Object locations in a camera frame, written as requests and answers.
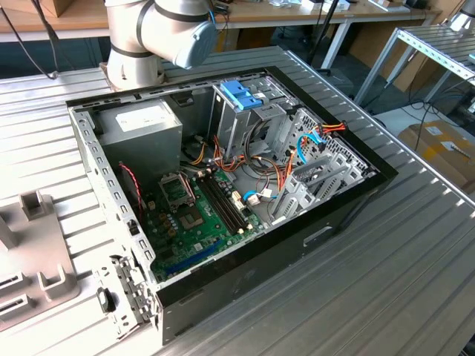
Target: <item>open computer tower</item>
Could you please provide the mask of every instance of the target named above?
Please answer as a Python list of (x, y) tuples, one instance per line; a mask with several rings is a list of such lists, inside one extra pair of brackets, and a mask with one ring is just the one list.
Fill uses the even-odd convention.
[(124, 338), (167, 343), (345, 229), (397, 175), (276, 67), (68, 102), (120, 254), (94, 272)]

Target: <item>wooden desk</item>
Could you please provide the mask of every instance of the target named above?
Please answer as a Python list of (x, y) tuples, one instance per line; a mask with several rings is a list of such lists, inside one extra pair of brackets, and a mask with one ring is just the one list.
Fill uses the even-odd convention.
[[(281, 9), (273, 7), (266, 0), (261, 3), (237, 1), (231, 4), (230, 8), (230, 29), (316, 24), (318, 19), (318, 11), (316, 10), (310, 12), (300, 6)], [(47, 39), (37, 15), (13, 10), (6, 11), (25, 41)], [(424, 24), (430, 24), (438, 13), (440, 13), (438, 10), (387, 13), (365, 0), (360, 0), (358, 4), (351, 4), (349, 11), (335, 13), (332, 17), (331, 23), (340, 24), (340, 26), (323, 67), (331, 66), (352, 23), (424, 19)], [(323, 22), (325, 16), (325, 13), (321, 14), (321, 22)], [(224, 17), (218, 15), (216, 20), (218, 28), (223, 28)], [(48, 18), (48, 21), (58, 33), (59, 38), (62, 39), (101, 37), (109, 34), (107, 13), (102, 0), (76, 0), (60, 18)], [(6, 21), (0, 18), (0, 42), (14, 41), (16, 41), (16, 38), (11, 33)]]

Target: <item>aluminum table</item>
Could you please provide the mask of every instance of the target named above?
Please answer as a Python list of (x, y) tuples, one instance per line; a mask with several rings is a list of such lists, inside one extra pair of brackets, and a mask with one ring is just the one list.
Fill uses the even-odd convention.
[(0, 81), (1, 203), (53, 196), (81, 294), (0, 335), (5, 355), (457, 355), (475, 332), (475, 203), (278, 47), (212, 55), (199, 78), (275, 65), (399, 171), (343, 234), (159, 350), (146, 326), (117, 343), (91, 269), (114, 235), (82, 167), (67, 99), (109, 92), (100, 70)]
[(392, 82), (399, 71), (404, 69), (407, 59), (413, 53), (419, 51), (447, 68), (447, 72), (427, 95), (426, 101), (433, 97), (451, 73), (475, 85), (475, 64), (468, 61), (468, 55), (475, 53), (475, 30), (462, 35), (445, 25), (396, 28), (356, 95), (355, 102), (357, 104), (362, 103), (398, 39), (407, 43), (408, 47), (394, 67), (393, 72), (388, 76), (388, 82)]

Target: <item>expansion slot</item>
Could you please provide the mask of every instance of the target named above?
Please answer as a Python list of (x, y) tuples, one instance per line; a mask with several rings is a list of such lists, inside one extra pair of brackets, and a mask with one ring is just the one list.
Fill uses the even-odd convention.
[(179, 272), (183, 269), (187, 269), (193, 263), (202, 260), (205, 257), (208, 257), (210, 254), (213, 254), (223, 243), (222, 240), (218, 240), (217, 242), (213, 243), (212, 245), (208, 246), (207, 248), (203, 249), (202, 251), (194, 254), (193, 256), (188, 257), (186, 260), (183, 260), (179, 263), (175, 263), (174, 265), (165, 269), (166, 274), (173, 274), (175, 272)]
[(206, 175), (197, 179), (197, 184), (231, 235), (236, 235), (240, 229), (246, 228), (247, 223), (224, 195), (221, 187), (212, 176)]

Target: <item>blue drive bay latch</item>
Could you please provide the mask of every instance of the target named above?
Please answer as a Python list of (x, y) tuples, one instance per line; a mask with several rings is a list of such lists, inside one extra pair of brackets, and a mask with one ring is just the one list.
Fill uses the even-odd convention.
[(221, 83), (220, 88), (241, 110), (258, 108), (263, 104), (262, 100), (253, 97), (251, 91), (237, 80)]

